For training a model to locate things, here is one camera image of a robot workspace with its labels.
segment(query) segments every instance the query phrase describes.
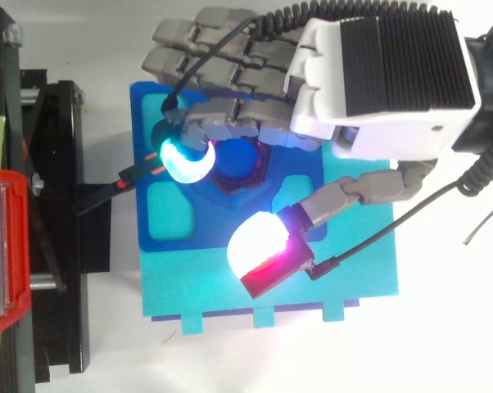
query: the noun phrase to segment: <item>black metal frame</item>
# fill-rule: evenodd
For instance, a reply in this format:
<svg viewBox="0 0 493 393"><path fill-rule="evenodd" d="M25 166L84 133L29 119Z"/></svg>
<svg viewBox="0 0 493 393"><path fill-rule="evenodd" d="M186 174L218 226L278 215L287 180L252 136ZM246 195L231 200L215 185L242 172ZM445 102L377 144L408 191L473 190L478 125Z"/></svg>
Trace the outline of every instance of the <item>black metal frame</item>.
<svg viewBox="0 0 493 393"><path fill-rule="evenodd" d="M88 367L86 273L110 269L111 203L74 214L79 197L104 186L82 184L80 91L71 81L47 84L46 71L20 72L18 47L3 36L12 23L0 8L2 167L45 182L39 196L29 192L30 271L51 273L57 285L32 291L32 309L2 333L0 393L31 393L34 382L49 381L51 365L69 364L71 373ZM22 110L21 85L39 89Z"/></svg>
<svg viewBox="0 0 493 393"><path fill-rule="evenodd" d="M31 198L31 272L49 271L57 283L55 290L32 292L39 383L49 381L51 365L69 364L70 373L82 373L88 367L86 273L109 269L111 203L83 217L76 217L72 208L95 187L79 185L82 174L76 147L81 138L81 92L77 86L70 81L46 84L45 70L21 71L21 86L39 89L35 104L23 106L23 114L30 169L45 182L41 194Z"/></svg>

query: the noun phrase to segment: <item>black wire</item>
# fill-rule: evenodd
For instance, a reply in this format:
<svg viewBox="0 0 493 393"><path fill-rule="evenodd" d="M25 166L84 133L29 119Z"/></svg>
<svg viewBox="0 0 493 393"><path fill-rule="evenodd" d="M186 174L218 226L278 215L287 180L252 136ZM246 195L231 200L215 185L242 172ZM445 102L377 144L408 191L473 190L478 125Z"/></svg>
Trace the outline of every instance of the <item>black wire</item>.
<svg viewBox="0 0 493 393"><path fill-rule="evenodd" d="M486 222L491 219L491 217L493 216L493 211L483 219L483 221L481 223L479 223L479 225L472 231L472 233L470 235L468 235L467 239L465 239L464 241L464 245L468 245L472 239L476 236L476 234L479 232L479 230L482 228L483 225L486 224Z"/></svg>
<svg viewBox="0 0 493 393"><path fill-rule="evenodd" d="M165 99L165 102L163 103L161 107L161 111L163 112L163 115L172 109L175 109L178 107L178 101L177 101L177 96L179 93L181 93L181 90L184 89L184 87L187 85L188 81L190 80L191 77L195 75L195 73L212 57L218 54L218 52L223 48L227 43L232 41L238 34L240 34L248 25L255 23L256 22L255 17L245 19L243 22L241 22L239 25L237 25L234 29L232 29L227 35L225 35L216 45L214 45L207 54L205 54L203 57L201 57L196 64L194 64L192 67L190 67L190 70L187 71L187 73L184 75L184 77L181 78L180 81L175 85L174 91L168 95L168 97Z"/></svg>
<svg viewBox="0 0 493 393"><path fill-rule="evenodd" d="M394 229L402 225L407 219L411 218L413 215L418 213L421 209L424 207L430 205L433 203L437 198L445 195L448 191L453 190L456 188L458 185L458 182L453 182L450 183L440 190L434 192L431 196L429 196L427 199L419 202L415 207L413 207L411 210L409 210L407 213L402 215L400 218L398 218L396 221L393 223L387 225L385 228L383 228L381 231L378 233L375 233L371 237L369 237L367 240L361 242L355 247L352 247L348 251L344 252L343 254L339 256L333 256L332 258L328 258L327 260L324 260L320 264L317 264L314 266L309 272L307 272L313 280L316 280L320 277L322 277L324 274L330 272L332 269L336 268L339 266L339 264L354 254L357 254L358 252L362 251L363 249L367 248L368 246L374 244L376 241L387 235L388 233L392 232Z"/></svg>
<svg viewBox="0 0 493 393"><path fill-rule="evenodd" d="M85 215L90 210L93 210L103 203L108 202L113 197L117 197L120 194L124 194L125 192L135 189L135 183L127 184L124 188L119 187L117 183L118 182L107 184L91 194L88 194L84 198L79 199L72 206L75 215L78 217Z"/></svg>

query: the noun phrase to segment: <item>white table surface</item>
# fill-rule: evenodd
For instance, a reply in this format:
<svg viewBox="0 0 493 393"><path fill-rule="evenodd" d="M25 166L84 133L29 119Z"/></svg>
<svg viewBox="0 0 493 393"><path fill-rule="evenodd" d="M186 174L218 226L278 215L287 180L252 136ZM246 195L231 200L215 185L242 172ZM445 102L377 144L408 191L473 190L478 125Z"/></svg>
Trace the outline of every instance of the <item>white table surface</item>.
<svg viewBox="0 0 493 393"><path fill-rule="evenodd" d="M157 24L192 19L209 5L267 12L287 3L0 5L24 26L21 67L48 69L51 82L72 79L85 91L84 177L108 183L133 164L129 85L150 79L140 65ZM493 24L493 2L439 5L455 11L469 36ZM395 205L396 216L473 161L446 154L421 195ZM38 393L493 392L493 219L470 246L462 244L493 208L493 184L475 199L452 192L396 231L398 296L363 299L342 323L323 323L319 310L276 313L277 327L261 330L251 327L251 315L207 318L204 334L192 337L181 334L180 321L142 317L134 198L131 192L113 202L111 272L88 276L91 364L81 375L52 367Z"/></svg>

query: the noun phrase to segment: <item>red object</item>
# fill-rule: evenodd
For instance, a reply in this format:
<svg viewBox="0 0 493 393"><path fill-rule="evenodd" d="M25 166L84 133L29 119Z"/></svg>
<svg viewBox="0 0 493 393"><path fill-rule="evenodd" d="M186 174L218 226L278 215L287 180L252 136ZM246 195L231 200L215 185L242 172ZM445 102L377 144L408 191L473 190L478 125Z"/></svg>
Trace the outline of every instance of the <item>red object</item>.
<svg viewBox="0 0 493 393"><path fill-rule="evenodd" d="M271 290L304 266L314 262L314 252L300 236L290 236L284 251L271 256L241 278L252 299Z"/></svg>
<svg viewBox="0 0 493 393"><path fill-rule="evenodd" d="M117 187L118 187L118 188L120 188L121 190L122 190L123 188L126 188L126 186L127 186L127 184L126 184L123 180L119 179L119 180L117 181Z"/></svg>
<svg viewBox="0 0 493 393"><path fill-rule="evenodd" d="M6 284L0 294L0 332L18 321L31 306L29 243L28 243L28 184L27 179L16 172L0 170L0 224L4 224L7 247L0 242L0 251L6 250L4 264L0 266L1 284Z"/></svg>

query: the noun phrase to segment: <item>screw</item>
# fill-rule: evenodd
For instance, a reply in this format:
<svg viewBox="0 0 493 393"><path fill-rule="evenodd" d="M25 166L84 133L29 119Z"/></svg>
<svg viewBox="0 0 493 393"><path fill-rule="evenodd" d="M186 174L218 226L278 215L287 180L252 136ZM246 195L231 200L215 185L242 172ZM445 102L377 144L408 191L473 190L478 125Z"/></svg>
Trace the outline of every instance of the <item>screw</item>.
<svg viewBox="0 0 493 393"><path fill-rule="evenodd" d="M76 90L74 93L74 101L77 105L84 104L83 92Z"/></svg>
<svg viewBox="0 0 493 393"><path fill-rule="evenodd" d="M2 39L6 45L22 47L25 41L25 33L22 26L18 23L10 23L2 34Z"/></svg>
<svg viewBox="0 0 493 393"><path fill-rule="evenodd" d="M32 175L32 193L38 197L41 195L41 191L44 189L44 181L41 179L38 173Z"/></svg>

